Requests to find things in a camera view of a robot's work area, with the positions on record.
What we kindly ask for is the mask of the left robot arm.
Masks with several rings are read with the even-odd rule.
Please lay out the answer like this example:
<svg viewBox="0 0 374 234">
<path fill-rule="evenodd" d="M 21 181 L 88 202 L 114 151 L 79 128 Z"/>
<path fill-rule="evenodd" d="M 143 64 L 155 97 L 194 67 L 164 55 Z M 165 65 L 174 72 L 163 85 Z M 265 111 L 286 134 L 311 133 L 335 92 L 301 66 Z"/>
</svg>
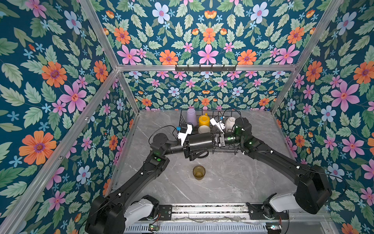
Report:
<svg viewBox="0 0 374 234">
<path fill-rule="evenodd" d="M 189 153 L 193 136 L 177 141 L 157 134 L 151 143 L 150 153 L 141 168 L 122 186 L 106 197 L 97 197 L 91 204 L 85 225 L 88 234 L 122 234 L 137 221 L 155 215 L 158 202 L 153 197 L 134 199 L 153 180 L 159 177 L 169 164 L 167 155 L 182 151 Z"/>
</svg>

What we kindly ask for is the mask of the yellow mug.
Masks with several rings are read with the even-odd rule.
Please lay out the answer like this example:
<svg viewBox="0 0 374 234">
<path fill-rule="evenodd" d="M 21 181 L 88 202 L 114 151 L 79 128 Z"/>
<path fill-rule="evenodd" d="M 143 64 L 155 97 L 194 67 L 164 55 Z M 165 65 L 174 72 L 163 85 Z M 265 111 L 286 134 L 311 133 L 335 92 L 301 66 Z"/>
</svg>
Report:
<svg viewBox="0 0 374 234">
<path fill-rule="evenodd" d="M 199 126 L 210 126 L 210 117 L 207 113 L 201 115 L 198 119 Z"/>
</svg>

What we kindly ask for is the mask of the red white mug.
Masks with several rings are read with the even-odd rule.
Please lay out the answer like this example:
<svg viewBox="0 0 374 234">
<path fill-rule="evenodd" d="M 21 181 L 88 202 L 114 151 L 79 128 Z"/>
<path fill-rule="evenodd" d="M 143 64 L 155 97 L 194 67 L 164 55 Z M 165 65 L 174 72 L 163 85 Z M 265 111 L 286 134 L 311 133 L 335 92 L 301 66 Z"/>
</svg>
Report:
<svg viewBox="0 0 374 234">
<path fill-rule="evenodd" d="M 210 133 L 210 127 L 206 125 L 202 125 L 198 128 L 198 133 L 199 134 L 205 134 L 205 133 Z"/>
</svg>

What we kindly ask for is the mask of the olive green glass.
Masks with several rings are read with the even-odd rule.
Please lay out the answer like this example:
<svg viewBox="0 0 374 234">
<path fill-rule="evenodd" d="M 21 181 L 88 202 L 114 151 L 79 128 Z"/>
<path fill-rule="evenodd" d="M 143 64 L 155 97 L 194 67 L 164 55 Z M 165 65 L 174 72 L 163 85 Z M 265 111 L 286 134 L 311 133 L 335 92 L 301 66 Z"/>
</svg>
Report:
<svg viewBox="0 0 374 234">
<path fill-rule="evenodd" d="M 197 165 L 193 168 L 193 176 L 196 180 L 202 180 L 206 175 L 206 170 L 203 166 Z"/>
</svg>

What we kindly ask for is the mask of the cream white mug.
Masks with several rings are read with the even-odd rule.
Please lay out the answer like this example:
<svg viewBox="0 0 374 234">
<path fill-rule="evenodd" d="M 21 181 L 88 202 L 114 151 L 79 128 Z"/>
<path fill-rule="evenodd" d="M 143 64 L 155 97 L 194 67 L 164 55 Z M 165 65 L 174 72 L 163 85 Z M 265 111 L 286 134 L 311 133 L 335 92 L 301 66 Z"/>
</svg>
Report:
<svg viewBox="0 0 374 234">
<path fill-rule="evenodd" d="M 235 117 L 229 117 L 225 121 L 225 131 L 228 132 L 233 132 L 233 128 L 235 125 L 236 118 Z"/>
</svg>

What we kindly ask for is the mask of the black mug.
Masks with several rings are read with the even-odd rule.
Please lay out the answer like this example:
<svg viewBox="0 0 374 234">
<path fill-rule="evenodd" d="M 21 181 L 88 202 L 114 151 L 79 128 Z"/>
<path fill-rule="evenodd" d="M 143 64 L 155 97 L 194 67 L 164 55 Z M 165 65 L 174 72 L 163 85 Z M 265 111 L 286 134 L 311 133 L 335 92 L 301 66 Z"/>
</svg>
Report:
<svg viewBox="0 0 374 234">
<path fill-rule="evenodd" d="M 196 159 L 204 159 L 209 155 L 209 150 L 213 148 L 212 134 L 196 134 L 189 136 L 188 143 L 194 152 L 194 161 Z"/>
</svg>

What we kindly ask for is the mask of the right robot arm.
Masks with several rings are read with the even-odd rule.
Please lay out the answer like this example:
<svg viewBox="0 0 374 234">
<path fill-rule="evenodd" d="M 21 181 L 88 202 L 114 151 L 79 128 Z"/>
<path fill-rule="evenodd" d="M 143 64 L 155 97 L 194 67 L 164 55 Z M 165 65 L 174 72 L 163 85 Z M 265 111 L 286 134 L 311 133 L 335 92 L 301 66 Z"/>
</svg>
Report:
<svg viewBox="0 0 374 234">
<path fill-rule="evenodd" d="M 332 195 L 327 174 L 320 166 L 307 166 L 275 151 L 264 141 L 252 134 L 252 125 L 246 118 L 239 117 L 224 125 L 221 121 L 210 120 L 219 130 L 214 136 L 217 147 L 237 147 L 243 155 L 265 163 L 296 185 L 294 192 L 270 195 L 261 208 L 263 215 L 272 219 L 277 213 L 302 209 L 309 214 L 317 214 Z"/>
</svg>

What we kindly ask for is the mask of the lilac plastic cup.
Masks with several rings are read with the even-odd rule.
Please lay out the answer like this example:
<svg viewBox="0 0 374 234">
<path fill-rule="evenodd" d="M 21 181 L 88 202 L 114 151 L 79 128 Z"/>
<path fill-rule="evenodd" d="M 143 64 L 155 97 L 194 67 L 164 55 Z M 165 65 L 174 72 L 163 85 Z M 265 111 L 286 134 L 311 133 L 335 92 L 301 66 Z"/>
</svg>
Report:
<svg viewBox="0 0 374 234">
<path fill-rule="evenodd" d="M 196 127 L 198 125 L 195 109 L 191 108 L 187 110 L 186 122 L 191 124 L 193 127 Z"/>
</svg>

